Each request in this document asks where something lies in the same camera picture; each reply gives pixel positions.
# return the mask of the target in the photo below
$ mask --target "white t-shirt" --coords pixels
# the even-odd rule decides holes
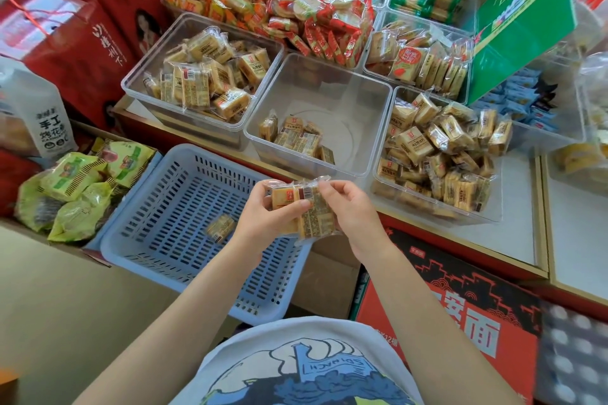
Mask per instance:
[[[300,317],[217,346],[171,405],[422,405],[399,356],[373,328]]]

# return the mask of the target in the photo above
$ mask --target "right hand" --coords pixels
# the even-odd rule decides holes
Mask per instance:
[[[334,210],[340,229],[361,263],[392,244],[370,198],[352,181],[321,181],[319,192]]]

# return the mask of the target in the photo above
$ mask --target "forearm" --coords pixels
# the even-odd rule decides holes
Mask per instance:
[[[239,248],[229,242],[75,404],[171,401],[196,373],[251,272]]]
[[[427,405],[520,405],[513,389],[454,323],[401,251],[364,263]]]

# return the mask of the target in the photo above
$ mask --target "display table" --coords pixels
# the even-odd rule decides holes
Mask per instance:
[[[269,177],[300,179],[260,161],[249,145],[243,151],[210,142],[158,121],[139,102],[125,96],[114,113],[126,136],[162,151],[189,142],[238,161]],[[548,278],[546,231],[538,163],[514,153],[503,164],[503,220],[493,225],[445,227],[403,212],[371,193],[369,175],[359,183],[371,196],[385,226],[396,227],[463,257],[499,276],[518,280]]]
[[[550,280],[535,285],[536,293],[606,320],[608,198],[559,179],[548,157],[542,158],[541,165]]]

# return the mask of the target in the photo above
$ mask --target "left hand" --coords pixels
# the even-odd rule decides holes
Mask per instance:
[[[260,264],[262,252],[279,236],[281,230],[312,206],[308,200],[298,200],[278,210],[269,211],[272,205],[270,196],[266,195],[267,181],[255,184],[231,239],[237,248],[256,257],[254,267]]]

